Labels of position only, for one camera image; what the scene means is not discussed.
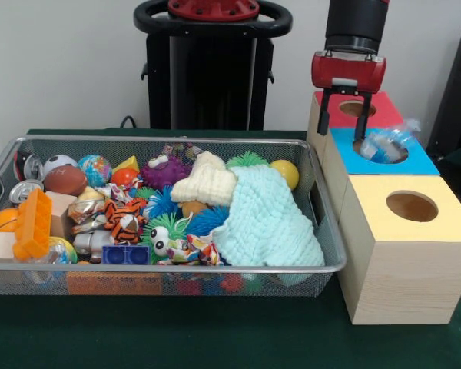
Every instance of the knitted cloth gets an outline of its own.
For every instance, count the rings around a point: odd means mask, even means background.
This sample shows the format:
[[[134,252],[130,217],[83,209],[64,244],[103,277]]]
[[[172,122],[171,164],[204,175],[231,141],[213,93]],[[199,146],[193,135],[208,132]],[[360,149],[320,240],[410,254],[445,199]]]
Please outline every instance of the knitted cloth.
[[[236,176],[225,168],[218,156],[208,151],[197,156],[188,178],[174,185],[174,202],[199,201],[203,204],[229,205],[236,187]]]
[[[212,234],[222,257],[235,266],[324,265],[312,222],[295,204],[280,173],[266,165],[231,171],[237,186],[229,218]]]

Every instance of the tiger plush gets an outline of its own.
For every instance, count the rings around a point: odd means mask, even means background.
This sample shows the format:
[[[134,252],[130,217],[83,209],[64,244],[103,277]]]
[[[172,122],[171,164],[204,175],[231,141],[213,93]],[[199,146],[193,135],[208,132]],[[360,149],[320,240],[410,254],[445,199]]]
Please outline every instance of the tiger plush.
[[[140,210],[147,205],[141,198],[135,198],[124,207],[118,207],[112,200],[104,206],[106,224],[104,228],[111,230],[115,244],[137,244],[140,242],[138,230],[147,224],[147,219],[140,215]]]

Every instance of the black cable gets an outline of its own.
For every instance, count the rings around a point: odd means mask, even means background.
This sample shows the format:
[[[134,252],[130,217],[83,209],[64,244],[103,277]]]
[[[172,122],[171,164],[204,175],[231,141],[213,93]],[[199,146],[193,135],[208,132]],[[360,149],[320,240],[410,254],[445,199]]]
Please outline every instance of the black cable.
[[[133,128],[137,127],[137,124],[135,123],[135,120],[133,119],[133,117],[131,115],[127,115],[126,117],[124,117],[123,121],[121,121],[120,128],[124,128],[124,125],[126,124],[127,121],[131,122],[131,125],[133,126]]]

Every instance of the mesh basket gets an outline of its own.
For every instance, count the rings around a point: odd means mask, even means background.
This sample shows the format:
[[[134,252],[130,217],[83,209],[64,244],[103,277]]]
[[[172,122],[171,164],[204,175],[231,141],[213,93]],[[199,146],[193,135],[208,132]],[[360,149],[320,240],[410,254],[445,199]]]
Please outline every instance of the mesh basket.
[[[17,184],[13,155],[33,152],[43,162],[65,154],[78,160],[97,153],[117,164],[135,155],[140,164],[164,145],[192,142],[225,161],[247,150],[268,161],[286,159],[299,169],[294,199],[314,226],[325,257],[323,267],[189,267],[157,265],[56,265],[0,263],[0,294],[139,294],[317,296],[346,262],[317,157],[304,141],[25,136],[11,141],[0,157],[0,210],[11,207],[8,193]]]

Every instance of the purple spiky ball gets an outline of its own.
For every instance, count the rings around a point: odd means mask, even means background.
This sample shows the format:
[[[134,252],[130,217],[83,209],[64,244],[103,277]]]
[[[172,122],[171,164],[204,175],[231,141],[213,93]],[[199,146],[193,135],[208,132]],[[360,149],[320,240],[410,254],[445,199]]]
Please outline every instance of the purple spiky ball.
[[[190,174],[191,167],[184,165],[181,160],[174,156],[168,159],[154,168],[147,164],[141,169],[140,174],[146,186],[162,191],[165,186],[174,186]]]

